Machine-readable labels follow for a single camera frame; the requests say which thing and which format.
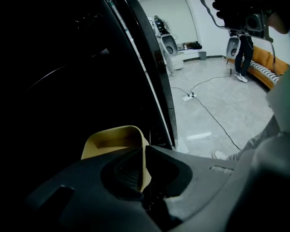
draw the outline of floor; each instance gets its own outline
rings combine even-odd
[[[170,76],[170,85],[189,93],[193,86],[209,78],[230,75],[231,68],[231,77],[212,79],[192,91],[242,149],[251,137],[264,129],[273,112],[265,99],[267,91],[249,76],[247,83],[239,81],[234,76],[234,65],[226,63],[224,58],[185,62],[182,70]],[[177,151],[201,157],[211,157],[214,150],[227,155],[239,151],[196,99],[181,102],[186,94],[177,88],[172,88],[172,94],[178,131]]]

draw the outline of cable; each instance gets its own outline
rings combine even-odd
[[[230,77],[230,76],[231,76],[231,74],[230,74],[230,75],[226,75],[226,76],[216,76],[216,77],[212,77],[212,78],[210,78],[210,79],[208,79],[208,80],[206,80],[206,81],[204,81],[204,82],[201,82],[201,83],[206,83],[206,82],[208,82],[209,80],[212,80],[212,79],[215,79],[215,78],[224,78],[224,77]]]
[[[177,88],[177,89],[180,89],[180,90],[183,91],[185,94],[190,95],[190,94],[188,94],[187,92],[185,92],[184,90],[182,90],[180,87],[171,87],[171,88]]]
[[[166,20],[164,20],[164,19],[162,19],[162,21],[163,21],[163,22],[166,22],[166,25],[167,25],[167,26],[168,26],[168,28],[170,29],[170,34],[171,34],[171,35],[174,35],[174,36],[176,36],[176,37],[177,37],[177,39],[175,39],[175,40],[178,40],[178,36],[172,33],[172,29],[171,29],[171,26],[170,26],[170,24],[169,24],[169,23],[168,23]]]
[[[271,45],[272,45],[272,50],[273,50],[273,55],[274,55],[273,68],[274,68],[275,75],[277,75],[277,72],[276,72],[276,56],[275,56],[275,50],[274,50],[274,46],[273,46],[272,42],[271,42]]]
[[[247,36],[246,36],[246,39],[247,39],[247,42],[248,42],[250,49],[253,50],[253,43],[252,43],[252,47],[251,47],[251,45],[249,44],[249,40],[248,40]]]
[[[229,136],[229,134],[227,133],[227,131],[224,129],[224,127],[218,122],[218,120],[216,120],[216,118],[211,114],[211,112],[206,108],[206,106],[204,106],[202,104],[202,102],[200,102],[200,100],[198,98],[196,98],[195,96],[193,96],[201,105],[202,107],[204,107],[207,112],[213,117],[213,119],[221,126],[221,128],[223,128],[224,132],[227,134],[227,136],[230,138],[230,140],[232,141],[232,143],[236,146],[236,148],[238,148],[239,150],[241,150],[232,140],[232,138]]]
[[[182,103],[184,100],[180,101],[179,103],[177,103],[174,107],[176,107],[178,104]]]

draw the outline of shoe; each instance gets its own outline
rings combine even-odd
[[[240,80],[240,81],[242,81],[242,82],[244,82],[244,83],[248,82],[248,80],[247,80],[244,76],[242,76],[241,74],[239,74],[239,75],[236,76],[236,77],[237,77],[238,80]]]
[[[220,160],[227,160],[228,159],[228,156],[219,150],[214,150],[212,153],[212,157],[214,159],[220,159]]]

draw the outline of trash bin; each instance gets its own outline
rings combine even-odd
[[[199,52],[200,60],[206,60],[206,52]]]

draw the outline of orange sofa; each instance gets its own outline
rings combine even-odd
[[[266,86],[272,88],[289,66],[279,58],[276,57],[275,59],[276,73],[273,68],[274,56],[270,52],[254,46],[253,57],[248,72],[258,78]],[[235,63],[234,59],[228,58],[227,60],[233,64]]]

